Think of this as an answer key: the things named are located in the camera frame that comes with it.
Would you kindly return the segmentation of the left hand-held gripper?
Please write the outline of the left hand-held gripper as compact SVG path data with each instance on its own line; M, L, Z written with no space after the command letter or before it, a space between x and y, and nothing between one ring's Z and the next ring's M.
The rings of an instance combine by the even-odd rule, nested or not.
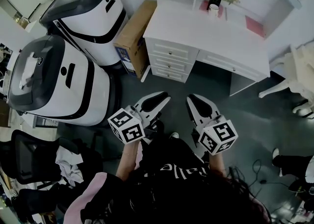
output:
M170 99L165 91L146 95L135 106L121 108L108 118L109 126L125 145L143 138L151 141L164 131L157 115Z

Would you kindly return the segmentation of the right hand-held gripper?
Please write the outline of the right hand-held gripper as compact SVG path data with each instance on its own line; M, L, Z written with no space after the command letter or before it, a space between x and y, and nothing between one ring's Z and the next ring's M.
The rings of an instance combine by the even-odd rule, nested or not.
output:
M227 120L211 100L197 94L188 95L186 106L194 123L209 122L195 127L192 138L196 147L202 147L212 156L228 150L237 140L238 133L231 120Z

